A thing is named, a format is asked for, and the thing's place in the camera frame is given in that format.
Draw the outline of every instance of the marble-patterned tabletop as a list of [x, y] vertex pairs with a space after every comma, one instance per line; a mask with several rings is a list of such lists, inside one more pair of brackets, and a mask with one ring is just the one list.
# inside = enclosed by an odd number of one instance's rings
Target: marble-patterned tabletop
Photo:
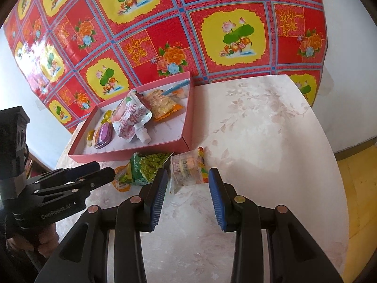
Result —
[[[342, 273], [348, 246], [342, 178], [321, 125], [291, 79], [260, 76], [194, 90], [192, 148], [202, 146], [206, 165], [217, 167], [238, 194], [269, 208], [288, 206]], [[57, 168], [79, 165], [67, 156], [79, 128]], [[139, 189], [120, 193], [107, 184], [86, 205], [116, 206]], [[57, 223], [61, 237], [80, 214]], [[167, 194], [155, 231], [141, 237], [148, 282], [230, 282], [235, 234], [218, 226], [207, 184]]]

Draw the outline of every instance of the cardboard box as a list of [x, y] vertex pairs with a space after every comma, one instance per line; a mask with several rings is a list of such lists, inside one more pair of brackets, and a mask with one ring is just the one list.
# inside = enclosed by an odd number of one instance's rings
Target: cardboard box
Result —
[[114, 110], [117, 105], [124, 99], [129, 91], [115, 96], [97, 105], [84, 122], [77, 137], [75, 138], [68, 156], [79, 163], [97, 161], [123, 161], [129, 160], [135, 152], [145, 155], [155, 153], [183, 153], [191, 148], [191, 135], [193, 125], [193, 106], [194, 106], [194, 85], [193, 79], [189, 72], [168, 76], [158, 81], [139, 86], [136, 90], [140, 93], [162, 87], [166, 90], [180, 81], [190, 79], [188, 97], [180, 99], [185, 108], [167, 117], [163, 121], [155, 122], [150, 120], [145, 128], [152, 138], [148, 145], [135, 136], [131, 142], [126, 142], [123, 138], [118, 137], [113, 131], [112, 141], [101, 149], [88, 147], [86, 145], [86, 136], [88, 131], [99, 127], [103, 114], [107, 110]]

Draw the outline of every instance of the purple container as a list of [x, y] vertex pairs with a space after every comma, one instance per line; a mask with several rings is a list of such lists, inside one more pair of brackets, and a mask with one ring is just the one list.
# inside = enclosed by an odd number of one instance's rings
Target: purple container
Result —
[[113, 126], [111, 123], [105, 122], [101, 125], [94, 133], [94, 147], [96, 149], [101, 149], [113, 138]]

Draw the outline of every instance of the blue rose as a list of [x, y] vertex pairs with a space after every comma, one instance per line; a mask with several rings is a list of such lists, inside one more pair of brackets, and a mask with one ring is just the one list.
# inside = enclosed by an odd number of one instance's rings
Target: blue rose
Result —
[[90, 38], [89, 35], [85, 35], [84, 38], [82, 39], [82, 41], [83, 41], [84, 44], [86, 44], [87, 46], [90, 46], [90, 44], [92, 43], [92, 39]]
[[313, 54], [314, 54], [314, 48], [313, 47], [307, 47], [306, 54], [307, 54], [307, 57], [313, 56]]
[[167, 65], [167, 71], [169, 71], [171, 74], [176, 74], [180, 72], [180, 68], [176, 63], [172, 62], [171, 64]]

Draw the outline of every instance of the finger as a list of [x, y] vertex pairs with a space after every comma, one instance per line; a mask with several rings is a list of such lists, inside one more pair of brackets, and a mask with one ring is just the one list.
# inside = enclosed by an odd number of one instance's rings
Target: finger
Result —
[[23, 236], [15, 234], [10, 240], [9, 243], [14, 247], [26, 251], [33, 251], [34, 246]]
[[41, 244], [48, 243], [53, 237], [55, 236], [56, 232], [56, 224], [53, 223], [46, 227], [40, 234], [39, 234], [39, 242]]
[[54, 233], [53, 238], [48, 243], [44, 243], [38, 247], [38, 251], [45, 257], [49, 257], [58, 245], [59, 235]]

